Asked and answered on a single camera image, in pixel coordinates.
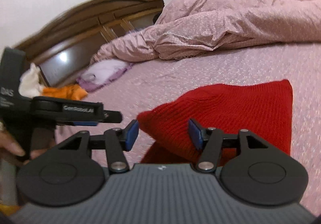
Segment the red cushion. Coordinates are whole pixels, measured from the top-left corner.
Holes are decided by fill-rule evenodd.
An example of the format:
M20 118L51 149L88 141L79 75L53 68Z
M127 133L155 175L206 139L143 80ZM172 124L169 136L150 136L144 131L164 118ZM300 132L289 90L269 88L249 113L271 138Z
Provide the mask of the red cushion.
M156 140L142 162L195 163L200 153L187 133L190 118L203 127L216 127L226 133L249 129L290 154L292 102L288 80L253 86L215 84L191 90L138 115L140 128ZM222 157L230 156L225 152Z

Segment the wooden headboard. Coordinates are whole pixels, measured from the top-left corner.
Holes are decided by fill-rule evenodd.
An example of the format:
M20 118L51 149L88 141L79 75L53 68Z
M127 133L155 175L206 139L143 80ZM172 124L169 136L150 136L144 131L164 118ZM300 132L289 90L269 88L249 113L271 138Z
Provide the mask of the wooden headboard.
M15 48L41 68L47 86L74 83L101 45L126 32L152 25L163 0L91 0L47 24Z

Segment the finger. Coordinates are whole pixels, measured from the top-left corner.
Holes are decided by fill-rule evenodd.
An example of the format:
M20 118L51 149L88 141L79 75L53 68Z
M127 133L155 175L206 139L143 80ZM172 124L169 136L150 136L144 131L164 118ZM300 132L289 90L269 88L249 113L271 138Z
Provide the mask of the finger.
M21 146L8 131L0 132L0 148L5 148L9 152L17 156L25 155L25 151L21 148Z
M33 160L40 155L44 154L48 149L34 150L30 153L30 158Z
M17 158L11 154L10 152L8 152L7 150L5 150L4 148L1 148L0 149L0 157L2 159L4 159L5 161L13 164L13 165L16 165L18 167L22 167L22 162L21 161L18 161Z

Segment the pink blanket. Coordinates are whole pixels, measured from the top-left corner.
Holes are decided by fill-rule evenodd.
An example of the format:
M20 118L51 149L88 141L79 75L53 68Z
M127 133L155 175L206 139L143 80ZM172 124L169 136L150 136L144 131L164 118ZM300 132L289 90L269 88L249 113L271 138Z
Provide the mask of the pink blanket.
M102 45L91 62L197 56L275 42L321 41L321 0L173 0L157 23Z

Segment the logo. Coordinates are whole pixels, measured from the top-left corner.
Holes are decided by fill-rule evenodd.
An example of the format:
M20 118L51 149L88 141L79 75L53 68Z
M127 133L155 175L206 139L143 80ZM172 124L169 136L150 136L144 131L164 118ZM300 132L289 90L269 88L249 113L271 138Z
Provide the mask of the logo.
M1 94L13 97L13 90L1 87Z
M157 167L157 169L159 169L159 170L163 171L163 170L165 170L165 169L166 169L166 166L162 165L162 166L160 166L160 167Z
M80 108L80 107L70 107L67 105L64 105L64 110L66 111L79 111L79 112L86 112L86 113L94 113L93 108Z

